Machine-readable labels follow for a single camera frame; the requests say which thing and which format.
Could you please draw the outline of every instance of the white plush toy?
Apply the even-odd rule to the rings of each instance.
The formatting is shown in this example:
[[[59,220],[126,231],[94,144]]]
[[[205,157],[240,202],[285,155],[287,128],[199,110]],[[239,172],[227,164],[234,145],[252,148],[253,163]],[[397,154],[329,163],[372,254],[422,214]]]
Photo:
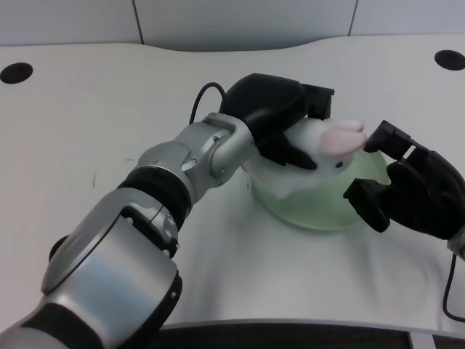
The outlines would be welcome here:
[[[281,166],[260,156],[257,151],[243,169],[256,177],[278,199],[301,190],[315,188],[344,171],[354,152],[367,140],[363,122],[303,118],[284,132],[293,147],[304,151],[317,164],[317,169],[294,165]]]

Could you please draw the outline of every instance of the glass bowl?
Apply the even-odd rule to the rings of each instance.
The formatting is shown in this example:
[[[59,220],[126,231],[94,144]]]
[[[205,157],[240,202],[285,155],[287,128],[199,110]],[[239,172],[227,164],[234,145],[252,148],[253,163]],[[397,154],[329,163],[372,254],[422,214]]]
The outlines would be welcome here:
[[[363,221],[349,201],[342,197],[346,189],[355,178],[389,184],[386,165],[380,153],[358,151],[345,171],[316,188],[299,190],[284,199],[276,199],[253,175],[251,187],[267,209],[288,223],[313,230],[341,230]]]

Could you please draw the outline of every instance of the pink ear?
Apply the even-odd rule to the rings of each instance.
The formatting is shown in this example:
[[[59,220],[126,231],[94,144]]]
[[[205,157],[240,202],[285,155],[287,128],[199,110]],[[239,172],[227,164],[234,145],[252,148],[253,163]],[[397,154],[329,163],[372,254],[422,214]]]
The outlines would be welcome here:
[[[344,155],[361,149],[366,143],[363,132],[327,129],[320,136],[320,152],[325,155]]]
[[[348,131],[356,131],[356,132],[362,132],[365,126],[363,121],[358,121],[358,120],[326,119],[325,123],[332,129],[345,129]]]

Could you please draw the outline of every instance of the gray wall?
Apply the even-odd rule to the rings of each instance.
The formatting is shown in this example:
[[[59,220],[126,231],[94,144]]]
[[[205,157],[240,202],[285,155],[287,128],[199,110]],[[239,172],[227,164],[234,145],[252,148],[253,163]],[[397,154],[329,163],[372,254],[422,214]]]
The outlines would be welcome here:
[[[135,5],[146,44],[187,51],[277,49],[349,34],[465,33],[465,0],[135,0]],[[2,46],[92,42],[140,42],[132,0],[0,0]]]
[[[136,0],[146,44],[279,49],[349,33],[356,0]]]
[[[0,45],[140,42],[131,0],[0,0]]]

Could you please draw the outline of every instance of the round hole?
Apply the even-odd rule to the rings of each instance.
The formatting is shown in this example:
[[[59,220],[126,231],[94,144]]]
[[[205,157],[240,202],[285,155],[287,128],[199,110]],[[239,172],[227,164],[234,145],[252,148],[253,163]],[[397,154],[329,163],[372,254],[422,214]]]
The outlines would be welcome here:
[[[15,63],[8,65],[0,73],[0,80],[5,84],[19,84],[32,75],[32,65],[27,63]]]
[[[461,71],[465,69],[465,56],[456,51],[445,49],[439,51],[435,56],[434,60],[444,69],[449,71]]]

